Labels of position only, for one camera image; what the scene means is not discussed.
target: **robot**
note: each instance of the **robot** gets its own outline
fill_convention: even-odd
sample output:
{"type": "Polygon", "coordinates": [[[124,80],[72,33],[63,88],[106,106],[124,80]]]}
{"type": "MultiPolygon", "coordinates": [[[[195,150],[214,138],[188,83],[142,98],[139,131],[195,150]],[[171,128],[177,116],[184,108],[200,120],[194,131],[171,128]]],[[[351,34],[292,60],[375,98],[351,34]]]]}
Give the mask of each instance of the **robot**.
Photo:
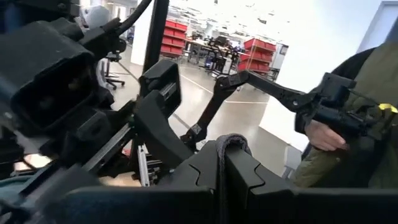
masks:
{"type": "Polygon", "coordinates": [[[207,126],[222,102],[244,83],[279,100],[287,109],[357,136],[371,155],[391,122],[391,107],[374,103],[381,117],[371,119],[342,109],[355,81],[326,73],[318,91],[302,93],[243,71],[220,76],[203,115],[186,135],[176,136],[167,118],[181,103],[178,65],[163,60],[140,78],[137,101],[110,110],[106,91],[94,82],[94,64],[117,48],[119,35],[142,14],[142,1],[124,22],[114,19],[83,34],[61,18],[32,22],[0,36],[0,92],[4,126],[31,140],[54,160],[38,170],[16,194],[1,196],[2,223],[390,223],[398,204],[396,190],[300,189],[267,170],[251,155],[242,136],[222,136],[201,150],[207,126]],[[20,42],[29,35],[31,41],[20,42]],[[30,52],[42,52],[31,57],[30,52]],[[30,66],[16,65],[21,55],[30,66]],[[44,88],[52,83],[54,88],[44,88]],[[133,139],[172,174],[148,187],[110,187],[98,180],[131,167],[121,157],[133,139]]]}

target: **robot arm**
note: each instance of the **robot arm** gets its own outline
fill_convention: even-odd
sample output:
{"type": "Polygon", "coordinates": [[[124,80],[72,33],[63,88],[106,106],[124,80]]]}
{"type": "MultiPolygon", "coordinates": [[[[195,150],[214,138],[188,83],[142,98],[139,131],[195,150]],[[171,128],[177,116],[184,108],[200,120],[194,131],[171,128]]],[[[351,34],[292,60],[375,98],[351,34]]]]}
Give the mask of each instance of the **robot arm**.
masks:
{"type": "Polygon", "coordinates": [[[303,93],[265,80],[253,72],[242,71],[217,78],[214,94],[198,122],[180,137],[190,149],[196,151],[196,143],[206,138],[208,125],[224,100],[245,83],[273,96],[289,111],[302,116],[306,123],[314,119],[353,134],[363,132],[368,126],[364,118],[342,110],[350,89],[355,87],[353,80],[326,73],[318,91],[303,93]]]}

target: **white wall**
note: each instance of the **white wall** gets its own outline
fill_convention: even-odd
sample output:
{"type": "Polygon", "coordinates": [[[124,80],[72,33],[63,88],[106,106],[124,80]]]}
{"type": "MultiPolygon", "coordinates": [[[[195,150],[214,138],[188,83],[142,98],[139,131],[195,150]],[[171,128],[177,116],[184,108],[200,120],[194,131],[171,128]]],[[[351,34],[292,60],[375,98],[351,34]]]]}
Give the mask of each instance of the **white wall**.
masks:
{"type": "Polygon", "coordinates": [[[134,30],[134,41],[132,42],[132,51],[131,51],[131,63],[135,63],[138,65],[144,65],[145,53],[147,50],[148,43],[148,35],[149,35],[149,27],[150,20],[152,19],[152,10],[154,8],[154,2],[152,1],[148,8],[142,13],[140,18],[138,18],[135,23],[134,30]]]}
{"type": "Polygon", "coordinates": [[[280,50],[284,45],[281,43],[276,43],[276,51],[274,52],[274,55],[272,56],[272,62],[269,65],[270,68],[277,68],[280,69],[282,67],[282,64],[285,60],[285,55],[280,54],[280,50]]]}
{"type": "MultiPolygon", "coordinates": [[[[299,1],[299,12],[292,19],[289,50],[277,83],[310,91],[325,72],[354,55],[364,39],[381,0],[299,1]]],[[[306,136],[294,132],[294,114],[271,98],[260,127],[281,140],[304,150],[306,136]]]]}

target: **wire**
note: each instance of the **wire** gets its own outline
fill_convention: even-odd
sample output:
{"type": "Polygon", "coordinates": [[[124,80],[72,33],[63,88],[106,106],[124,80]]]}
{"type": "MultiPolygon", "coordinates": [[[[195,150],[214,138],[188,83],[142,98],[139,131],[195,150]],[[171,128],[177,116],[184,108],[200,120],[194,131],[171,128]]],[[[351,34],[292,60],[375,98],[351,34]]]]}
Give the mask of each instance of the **wire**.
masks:
{"type": "Polygon", "coordinates": [[[117,35],[121,35],[125,31],[127,31],[137,20],[138,18],[144,13],[145,9],[148,8],[150,2],[152,0],[142,0],[140,5],[137,6],[137,9],[119,26],[118,31],[116,31],[117,35]]]}

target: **shelf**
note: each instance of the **shelf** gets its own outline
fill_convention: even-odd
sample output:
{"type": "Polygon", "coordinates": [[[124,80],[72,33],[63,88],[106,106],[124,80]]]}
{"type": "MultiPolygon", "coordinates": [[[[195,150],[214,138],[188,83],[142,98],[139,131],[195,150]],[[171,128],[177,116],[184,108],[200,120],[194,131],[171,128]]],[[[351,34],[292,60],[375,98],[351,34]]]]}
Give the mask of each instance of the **shelf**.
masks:
{"type": "Polygon", "coordinates": [[[244,59],[244,60],[242,60],[241,62],[244,62],[244,61],[247,61],[247,60],[256,60],[256,61],[258,61],[258,62],[265,62],[265,63],[271,63],[271,61],[268,61],[268,60],[263,60],[263,59],[259,59],[259,58],[254,58],[254,57],[249,57],[249,58],[247,58],[247,59],[244,59]]]}
{"type": "Polygon", "coordinates": [[[186,32],[186,31],[187,31],[186,29],[181,29],[181,28],[172,27],[172,26],[168,26],[168,25],[166,25],[166,26],[164,26],[164,27],[166,27],[166,28],[170,28],[170,29],[174,29],[174,30],[183,31],[183,32],[186,32]]]}
{"type": "Polygon", "coordinates": [[[180,39],[180,40],[184,40],[184,41],[185,41],[185,38],[184,38],[184,37],[177,37],[177,36],[170,35],[170,34],[163,34],[163,36],[165,36],[165,37],[172,37],[172,38],[175,38],[175,39],[180,39]]]}
{"type": "Polygon", "coordinates": [[[177,45],[177,44],[170,44],[170,43],[165,43],[165,42],[162,42],[162,44],[164,44],[164,45],[168,45],[168,46],[172,46],[172,47],[178,47],[178,48],[184,48],[184,46],[181,46],[181,45],[177,45]]]}
{"type": "Polygon", "coordinates": [[[265,51],[265,52],[275,52],[272,49],[267,49],[265,47],[261,47],[261,46],[258,46],[258,45],[253,45],[252,47],[248,47],[245,50],[251,50],[252,48],[254,49],[254,51],[256,51],[256,49],[261,49],[262,51],[265,51]]]}

